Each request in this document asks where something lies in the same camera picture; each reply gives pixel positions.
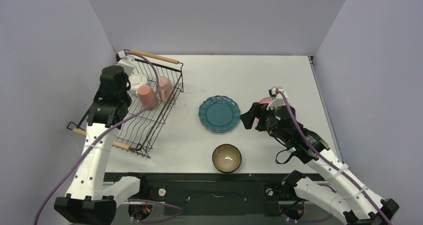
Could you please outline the pink plastic plate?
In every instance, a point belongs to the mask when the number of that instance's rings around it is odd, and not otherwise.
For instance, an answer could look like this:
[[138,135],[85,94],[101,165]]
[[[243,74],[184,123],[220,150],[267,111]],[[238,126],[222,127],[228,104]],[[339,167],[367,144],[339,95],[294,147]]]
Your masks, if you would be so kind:
[[259,103],[260,104],[269,104],[272,100],[273,100],[272,97],[265,97],[265,98],[259,100]]

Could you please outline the light pink mug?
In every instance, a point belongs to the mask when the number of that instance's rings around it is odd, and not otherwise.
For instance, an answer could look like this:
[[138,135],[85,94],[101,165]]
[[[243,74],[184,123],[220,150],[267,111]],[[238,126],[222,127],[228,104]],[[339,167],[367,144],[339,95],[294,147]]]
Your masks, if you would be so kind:
[[159,98],[166,103],[173,92],[173,84],[171,80],[166,76],[159,77],[159,89],[158,89],[158,96]]

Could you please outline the dark pink mug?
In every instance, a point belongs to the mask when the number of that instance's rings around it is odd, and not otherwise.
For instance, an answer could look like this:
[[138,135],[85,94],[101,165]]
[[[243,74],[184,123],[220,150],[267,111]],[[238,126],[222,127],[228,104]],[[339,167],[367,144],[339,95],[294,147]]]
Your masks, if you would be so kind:
[[144,84],[138,88],[138,98],[143,105],[143,107],[151,109],[158,104],[158,99],[153,89]]

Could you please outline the white cup with black rim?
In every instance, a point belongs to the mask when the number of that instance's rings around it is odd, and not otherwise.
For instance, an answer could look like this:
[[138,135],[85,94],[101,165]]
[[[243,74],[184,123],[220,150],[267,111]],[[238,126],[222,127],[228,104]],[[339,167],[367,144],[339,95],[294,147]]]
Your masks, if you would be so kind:
[[133,73],[129,76],[130,90],[137,93],[138,89],[148,83],[148,78],[142,73]]

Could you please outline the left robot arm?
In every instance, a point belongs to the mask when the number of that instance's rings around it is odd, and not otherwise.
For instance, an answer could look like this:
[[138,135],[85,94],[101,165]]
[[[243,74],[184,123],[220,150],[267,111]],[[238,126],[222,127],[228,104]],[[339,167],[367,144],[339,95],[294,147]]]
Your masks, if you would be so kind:
[[125,176],[107,189],[104,175],[116,137],[132,103],[129,77],[122,66],[102,69],[100,85],[88,110],[83,154],[72,167],[72,182],[54,209],[67,221],[81,225],[109,225],[117,208],[133,196],[143,200],[149,186]]

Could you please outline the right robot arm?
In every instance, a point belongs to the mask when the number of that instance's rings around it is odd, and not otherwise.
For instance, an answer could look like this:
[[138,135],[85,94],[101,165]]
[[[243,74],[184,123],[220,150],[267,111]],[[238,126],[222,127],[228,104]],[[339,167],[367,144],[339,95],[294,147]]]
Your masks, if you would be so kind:
[[393,199],[384,199],[369,189],[315,132],[296,120],[295,109],[282,105],[268,110],[255,102],[240,116],[245,129],[258,120],[257,131],[265,131],[281,142],[290,156],[316,171],[334,191],[328,190],[299,171],[291,172],[282,182],[282,194],[308,200],[336,217],[345,225],[390,225],[399,210]]

